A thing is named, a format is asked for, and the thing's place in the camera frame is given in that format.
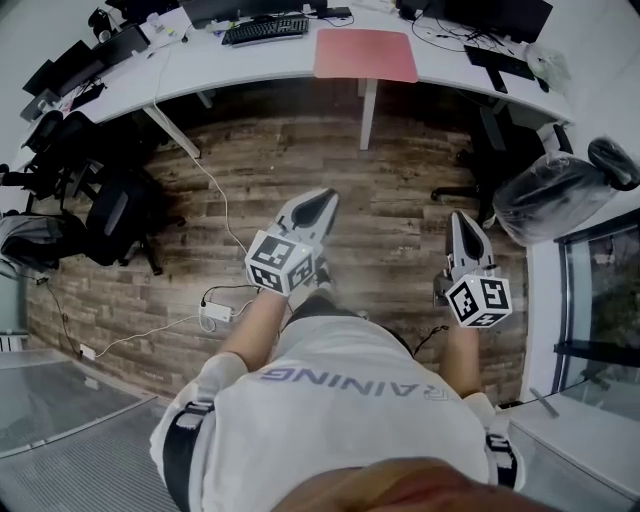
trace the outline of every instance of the wooden floor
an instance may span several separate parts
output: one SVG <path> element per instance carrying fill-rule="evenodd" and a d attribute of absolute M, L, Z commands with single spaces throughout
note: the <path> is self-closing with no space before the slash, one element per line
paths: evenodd
<path fill-rule="evenodd" d="M 371 149 L 358 151 L 360 100 L 355 82 L 280 81 L 220 91 L 206 111 L 193 97 L 163 104 L 201 148 L 201 163 L 229 198 L 234 233 L 249 245 L 282 204 L 314 187 L 340 194 L 326 255 L 345 307 L 367 310 L 373 321 L 411 345 L 448 323 L 432 305 L 433 276 L 445 265 L 444 229 L 460 208 L 475 215 L 473 200 L 433 202 L 436 186 L 471 184 L 455 155 L 469 147 L 465 100 L 427 85 L 384 84 L 378 97 Z M 197 314 L 214 285 L 245 284 L 242 251 L 227 235 L 224 202 L 211 180 L 173 145 L 159 148 L 145 166 L 172 199 L 171 213 L 187 225 L 152 238 L 164 275 L 154 277 L 139 255 L 128 267 L 100 267 L 67 258 L 51 285 L 73 342 L 96 350 L 108 343 Z M 69 199 L 83 217 L 85 199 Z M 56 212 L 54 201 L 37 211 Z M 526 320 L 524 250 L 495 226 L 489 231 L 498 263 L 511 280 L 516 312 L 482 334 L 482 377 L 494 402 L 519 394 Z M 240 307 L 249 289 L 216 292 L 214 300 Z M 29 286 L 31 343 L 69 352 L 55 303 L 44 287 Z M 204 333 L 197 319 L 123 342 L 93 363 L 97 368 L 163 395 L 192 379 L 228 333 Z M 437 368 L 445 333 L 435 335 L 417 359 Z"/>

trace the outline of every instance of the computer monitor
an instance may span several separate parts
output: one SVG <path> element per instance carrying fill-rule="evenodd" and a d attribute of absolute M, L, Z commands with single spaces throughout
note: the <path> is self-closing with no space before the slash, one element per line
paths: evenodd
<path fill-rule="evenodd" d="M 51 66 L 49 89 L 63 97 L 105 67 L 83 41 L 78 41 Z"/>
<path fill-rule="evenodd" d="M 33 96 L 38 96 L 42 91 L 49 87 L 51 66 L 53 66 L 53 62 L 47 60 L 42 66 L 40 66 L 40 69 L 33 74 L 22 90 Z"/>
<path fill-rule="evenodd" d="M 149 47 L 149 39 L 139 25 L 117 32 L 104 43 L 96 45 L 93 54 L 105 66 L 111 67 L 131 57 L 131 52 L 143 52 Z"/>
<path fill-rule="evenodd" d="M 115 7 L 125 21 L 144 23 L 149 14 L 164 14 L 180 7 L 178 0 L 106 0 L 105 4 Z"/>
<path fill-rule="evenodd" d="M 533 43 L 552 9 L 544 0 L 447 0 L 444 14 L 463 25 Z"/>
<path fill-rule="evenodd" d="M 326 7 L 326 0 L 189 0 L 182 4 L 194 28 L 203 28 L 210 21 L 235 21 L 242 17 L 302 11 L 305 4 L 312 8 Z"/>

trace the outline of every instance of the pink mouse pad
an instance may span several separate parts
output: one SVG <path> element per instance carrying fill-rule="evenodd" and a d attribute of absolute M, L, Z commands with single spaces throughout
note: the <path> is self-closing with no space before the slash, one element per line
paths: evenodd
<path fill-rule="evenodd" d="M 418 81 L 407 34 L 383 30 L 319 30 L 313 72 L 317 78 Z"/>

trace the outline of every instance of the white desk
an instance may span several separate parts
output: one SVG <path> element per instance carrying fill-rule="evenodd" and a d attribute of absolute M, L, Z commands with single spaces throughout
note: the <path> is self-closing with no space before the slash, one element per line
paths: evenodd
<path fill-rule="evenodd" d="M 573 121 L 566 99 L 553 91 L 543 92 L 537 81 L 503 73 L 508 94 L 497 92 L 486 70 L 471 65 L 465 53 L 449 52 L 421 41 L 413 35 L 411 24 L 401 20 L 397 14 L 353 6 L 351 9 L 355 23 L 345 28 L 389 30 L 408 35 L 420 81 L 486 94 L 527 106 L 558 121 Z M 199 156 L 199 150 L 157 108 L 156 102 L 240 83 L 312 77 L 318 30 L 332 29 L 325 21 L 311 20 L 309 34 L 301 39 L 230 48 L 222 46 L 222 37 L 193 28 L 188 33 L 189 41 L 180 42 L 190 25 L 182 8 L 166 13 L 161 18 L 166 27 L 177 32 L 176 42 L 156 51 L 148 50 L 109 70 L 103 77 L 107 89 L 98 99 L 79 110 L 98 123 L 144 109 L 193 157 Z M 416 31 L 424 37 L 426 34 L 424 29 L 419 28 L 420 25 L 433 27 L 435 21 L 424 18 L 418 22 Z M 143 26 L 143 29 L 149 34 L 153 45 L 154 34 L 148 27 Z M 462 49 L 462 44 L 453 40 L 438 39 L 437 44 Z M 359 88 L 364 96 L 360 148 L 367 149 L 377 80 L 367 80 L 362 85 Z M 17 158 L 12 167 L 16 168 L 15 164 L 26 158 L 24 155 L 22 159 Z"/>

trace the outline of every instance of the white box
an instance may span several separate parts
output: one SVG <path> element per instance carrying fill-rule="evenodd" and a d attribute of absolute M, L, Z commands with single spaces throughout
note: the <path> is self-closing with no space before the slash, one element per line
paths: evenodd
<path fill-rule="evenodd" d="M 258 231 L 245 258 L 252 284 L 288 297 L 315 273 L 313 248 Z"/>
<path fill-rule="evenodd" d="M 205 302 L 204 304 L 204 307 L 200 306 L 200 316 L 227 323 L 231 322 L 231 308 L 229 306 L 223 306 L 215 302 Z"/>
<path fill-rule="evenodd" d="M 509 281 L 467 274 L 446 293 L 462 327 L 493 327 L 513 312 Z"/>

